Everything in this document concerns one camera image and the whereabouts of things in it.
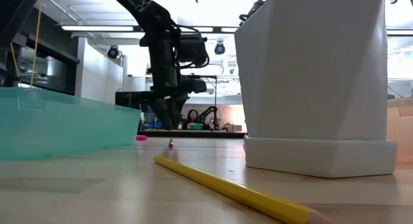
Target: white base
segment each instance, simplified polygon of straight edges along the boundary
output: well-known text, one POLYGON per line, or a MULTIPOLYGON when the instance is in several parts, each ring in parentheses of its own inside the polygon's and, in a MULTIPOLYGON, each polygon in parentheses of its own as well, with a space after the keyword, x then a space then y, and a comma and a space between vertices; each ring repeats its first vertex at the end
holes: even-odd
POLYGON ((396 154, 391 141, 245 137, 248 167, 321 178, 392 174, 396 154))

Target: person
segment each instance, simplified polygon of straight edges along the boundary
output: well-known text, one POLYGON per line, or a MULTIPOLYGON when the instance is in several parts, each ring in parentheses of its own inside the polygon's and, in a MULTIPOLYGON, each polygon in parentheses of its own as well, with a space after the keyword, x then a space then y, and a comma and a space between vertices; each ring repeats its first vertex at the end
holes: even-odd
POLYGON ((202 124, 203 130, 209 129, 207 124, 200 122, 198 111, 194 109, 189 110, 188 115, 186 116, 186 121, 182 124, 182 129, 188 130, 188 124, 202 124))

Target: yellow pencil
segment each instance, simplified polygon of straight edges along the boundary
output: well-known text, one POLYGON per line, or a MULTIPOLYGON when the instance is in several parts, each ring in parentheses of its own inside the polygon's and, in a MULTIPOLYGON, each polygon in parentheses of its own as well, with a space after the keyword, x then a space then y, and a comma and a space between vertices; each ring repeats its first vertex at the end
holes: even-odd
POLYGON ((218 178, 196 168, 156 156, 154 161, 182 176, 196 181, 216 192, 252 207, 287 224, 330 224, 317 211, 285 199, 264 195, 238 183, 218 178))

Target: security camera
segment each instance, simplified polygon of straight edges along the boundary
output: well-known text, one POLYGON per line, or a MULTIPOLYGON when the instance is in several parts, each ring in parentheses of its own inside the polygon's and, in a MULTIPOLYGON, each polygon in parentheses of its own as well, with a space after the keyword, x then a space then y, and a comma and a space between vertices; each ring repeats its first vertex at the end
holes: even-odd
POLYGON ((108 57, 110 59, 119 59, 122 56, 122 52, 118 48, 119 46, 110 46, 108 50, 108 57))
POLYGON ((215 52, 215 54, 217 54, 217 55, 224 54, 224 53, 225 53, 224 43, 218 42, 217 45, 215 46, 214 52, 215 52))

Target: teal plastic bin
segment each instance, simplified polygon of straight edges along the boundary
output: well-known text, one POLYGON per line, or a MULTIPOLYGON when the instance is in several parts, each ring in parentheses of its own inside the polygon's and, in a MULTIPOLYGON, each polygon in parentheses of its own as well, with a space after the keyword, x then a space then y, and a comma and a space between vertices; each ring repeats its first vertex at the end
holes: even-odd
POLYGON ((0 159, 134 146, 140 111, 26 88, 0 89, 0 159))

